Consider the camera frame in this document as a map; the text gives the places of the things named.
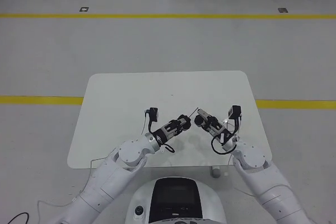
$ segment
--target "yellow floor stripe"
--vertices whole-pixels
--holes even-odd
[[[336,101],[323,100],[256,100],[260,109],[336,110]]]
[[[244,20],[336,20],[336,14],[0,14],[0,18],[224,18]]]
[[[0,96],[0,104],[82,105],[83,97]],[[336,110],[336,101],[256,100],[260,109]]]
[[[0,104],[82,105],[83,97],[0,96]]]

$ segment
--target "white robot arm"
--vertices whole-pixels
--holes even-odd
[[[278,224],[311,224],[278,167],[272,161],[265,160],[260,148],[239,141],[239,136],[236,134],[239,119],[241,119],[239,106],[233,106],[228,113],[229,118],[235,120],[235,130],[232,133],[216,117],[202,109],[198,109],[197,112],[195,124],[213,136],[212,142],[220,138],[220,144],[226,151],[220,154],[231,153],[234,156],[233,162],[237,172],[259,204]]]
[[[190,128],[190,119],[181,115],[171,120],[155,132],[151,132],[151,122],[156,121],[157,110],[150,116],[149,133],[135,141],[126,141],[101,163],[90,176],[81,194],[49,224],[91,224],[97,216],[126,188],[137,172],[146,164],[148,153],[154,154],[170,138]],[[132,171],[122,168],[117,162],[135,167]]]

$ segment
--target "white table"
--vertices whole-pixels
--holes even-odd
[[[197,107],[223,120],[233,104],[241,106],[242,140],[261,147],[271,160],[248,78],[241,71],[95,74],[87,85],[68,166],[89,168],[91,160],[105,157],[122,142],[139,137],[144,110],[150,107],[159,111],[158,122],[152,125],[156,130],[180,114],[189,116]],[[227,165],[230,155],[212,151],[212,136],[194,124],[195,116],[188,131],[168,141],[176,153],[159,150],[148,156],[146,167]]]

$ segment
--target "cable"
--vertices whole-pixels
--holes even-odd
[[[190,115],[189,115],[189,117],[188,118],[190,118],[195,112],[196,112],[196,110],[198,110],[199,108],[196,108]]]
[[[88,181],[89,181],[89,179],[90,179],[91,172],[92,172],[92,162],[97,161],[97,160],[103,160],[103,159],[105,159],[105,158],[107,158],[107,157],[108,157],[108,156],[103,157],[103,158],[96,158],[96,159],[94,159],[94,160],[91,160],[91,162],[90,162],[90,172],[89,172],[89,174],[88,174],[87,181],[86,181],[86,183],[85,183],[85,186],[82,188],[82,190],[80,190],[80,192],[79,192],[77,195],[79,195],[81,192],[83,192],[84,189],[86,188],[87,184],[88,184]],[[66,206],[70,205],[72,202],[74,202],[74,199],[75,199],[76,197],[77,197],[77,196],[75,196],[75,197],[72,199],[72,201],[71,201],[70,203],[64,204],[64,205],[62,205],[62,206],[59,206],[59,205],[57,205],[57,204],[50,204],[50,203],[45,202],[45,201],[43,201],[43,200],[38,200],[38,203],[37,203],[38,216],[39,216],[38,224],[40,224],[40,220],[41,220],[41,216],[40,216],[40,207],[39,207],[40,203],[42,203],[42,204],[46,204],[46,205],[48,205],[48,206],[52,206],[52,207],[59,207],[59,208],[62,208],[62,207],[66,207]]]
[[[234,123],[235,123],[234,124],[234,131],[225,139],[225,141],[224,141],[224,143],[222,143],[222,145],[226,144],[230,140],[230,138],[233,137],[234,134],[239,130],[239,120],[235,119]],[[216,136],[213,137],[213,139],[211,141],[211,147],[212,147],[213,151],[216,154],[218,154],[218,155],[226,155],[226,154],[229,154],[229,153],[231,153],[232,151],[234,151],[236,149],[236,145],[235,145],[232,150],[229,150],[227,152],[218,152],[218,151],[216,151],[215,148],[214,148],[214,140],[216,138],[218,138],[219,136],[220,136],[220,134],[217,134]]]
[[[166,146],[165,149],[168,150],[171,153],[175,153],[175,150],[173,147],[171,147],[169,144],[164,143],[163,146]]]
[[[144,114],[144,125],[143,125],[143,129],[142,129],[141,135],[143,134],[144,128],[146,126],[146,119],[147,119],[147,113]]]
[[[25,224],[27,224],[29,222],[29,218],[30,218],[30,215],[27,213],[27,212],[21,212],[20,214],[17,214],[14,218],[12,218],[7,224],[10,224],[15,218],[19,217],[20,215],[22,214],[25,214],[27,215],[27,218],[26,218],[26,222]]]

